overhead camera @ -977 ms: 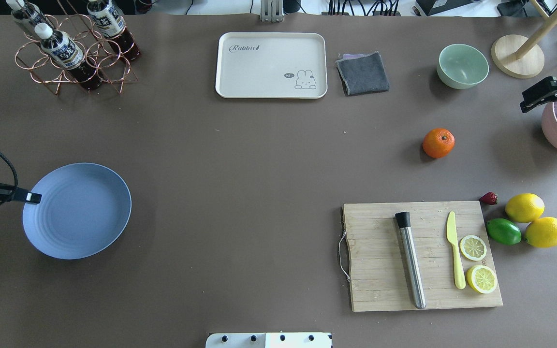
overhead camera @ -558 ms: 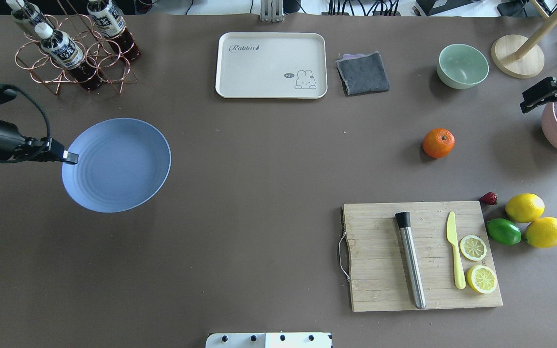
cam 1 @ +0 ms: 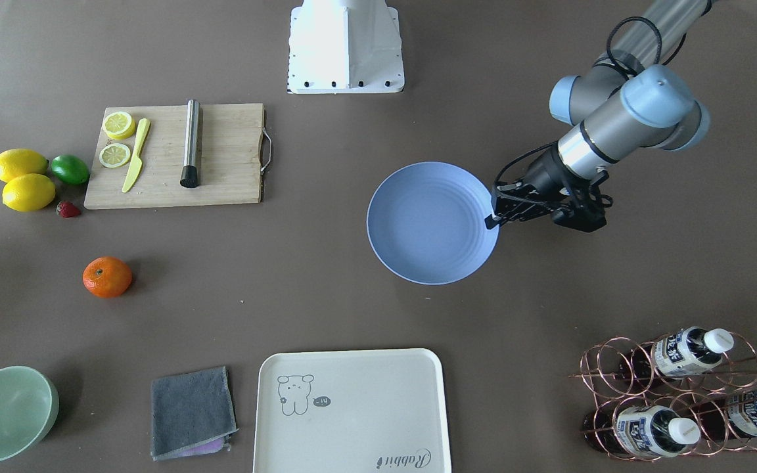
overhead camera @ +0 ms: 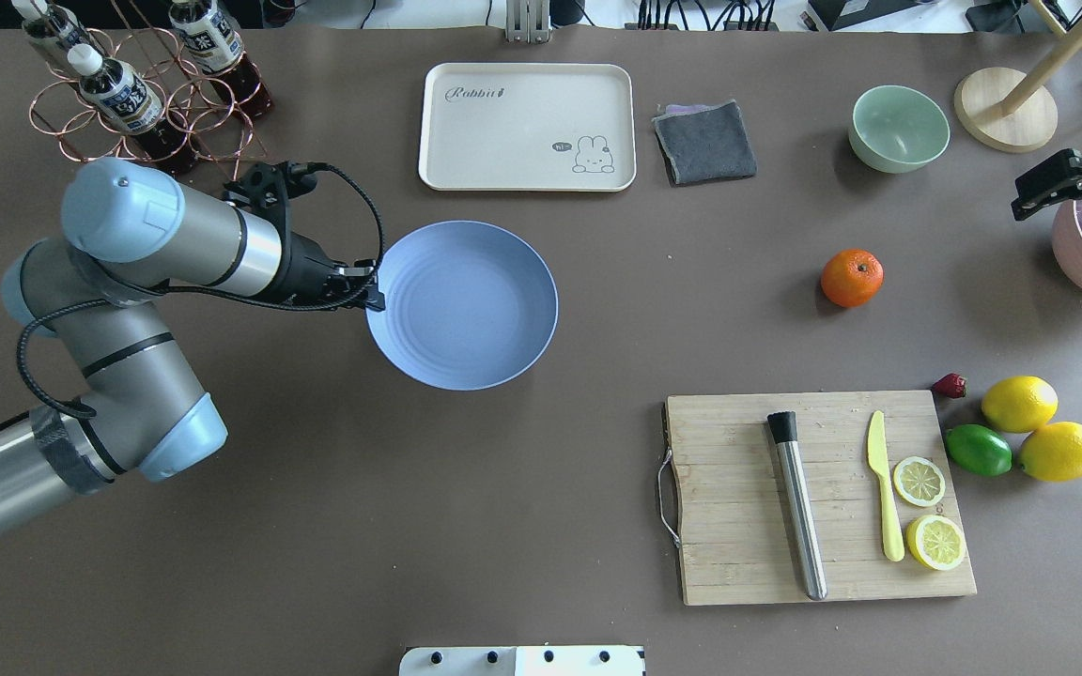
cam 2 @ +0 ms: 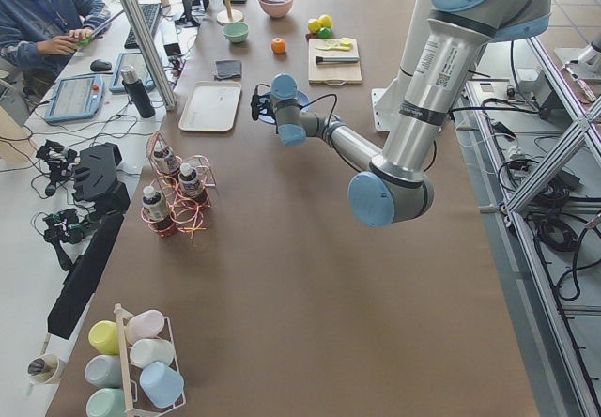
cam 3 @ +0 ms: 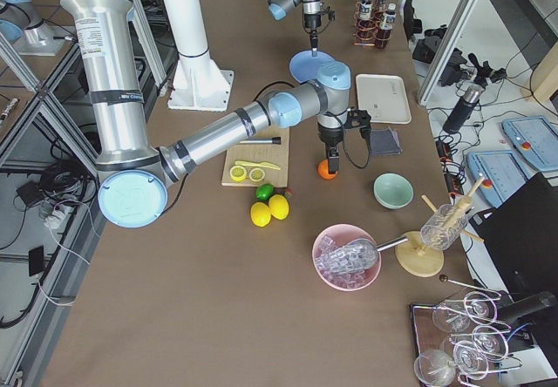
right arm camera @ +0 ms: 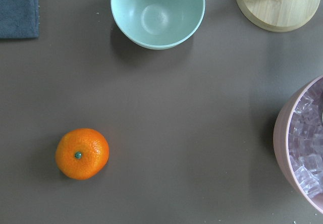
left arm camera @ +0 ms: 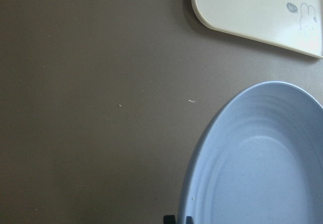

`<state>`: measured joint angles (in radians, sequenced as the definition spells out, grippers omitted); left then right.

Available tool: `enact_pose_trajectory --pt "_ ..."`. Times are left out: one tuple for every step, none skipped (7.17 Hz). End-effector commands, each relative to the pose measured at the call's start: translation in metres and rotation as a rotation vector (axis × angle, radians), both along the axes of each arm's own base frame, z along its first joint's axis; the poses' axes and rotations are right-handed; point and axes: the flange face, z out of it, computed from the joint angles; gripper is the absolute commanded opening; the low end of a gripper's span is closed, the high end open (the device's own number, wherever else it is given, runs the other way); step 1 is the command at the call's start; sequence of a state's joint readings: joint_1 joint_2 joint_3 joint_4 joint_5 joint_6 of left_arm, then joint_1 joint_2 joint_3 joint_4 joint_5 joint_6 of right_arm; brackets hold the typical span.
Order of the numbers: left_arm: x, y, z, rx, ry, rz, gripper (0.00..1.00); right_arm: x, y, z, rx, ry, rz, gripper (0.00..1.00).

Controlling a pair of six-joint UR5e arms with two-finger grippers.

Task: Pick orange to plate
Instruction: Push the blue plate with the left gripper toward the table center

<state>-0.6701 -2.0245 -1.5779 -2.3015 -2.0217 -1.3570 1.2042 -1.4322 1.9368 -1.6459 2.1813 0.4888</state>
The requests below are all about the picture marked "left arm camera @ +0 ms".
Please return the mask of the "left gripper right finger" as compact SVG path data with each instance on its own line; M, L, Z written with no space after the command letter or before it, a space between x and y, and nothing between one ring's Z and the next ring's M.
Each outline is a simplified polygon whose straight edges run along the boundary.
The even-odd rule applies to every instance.
M193 224L193 217L191 217L191 216L187 216L187 217L186 217L185 224Z

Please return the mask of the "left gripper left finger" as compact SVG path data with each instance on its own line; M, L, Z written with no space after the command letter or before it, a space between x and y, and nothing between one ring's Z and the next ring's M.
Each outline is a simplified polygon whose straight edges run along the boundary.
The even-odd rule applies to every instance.
M176 224L175 215L164 215L163 216L163 224Z

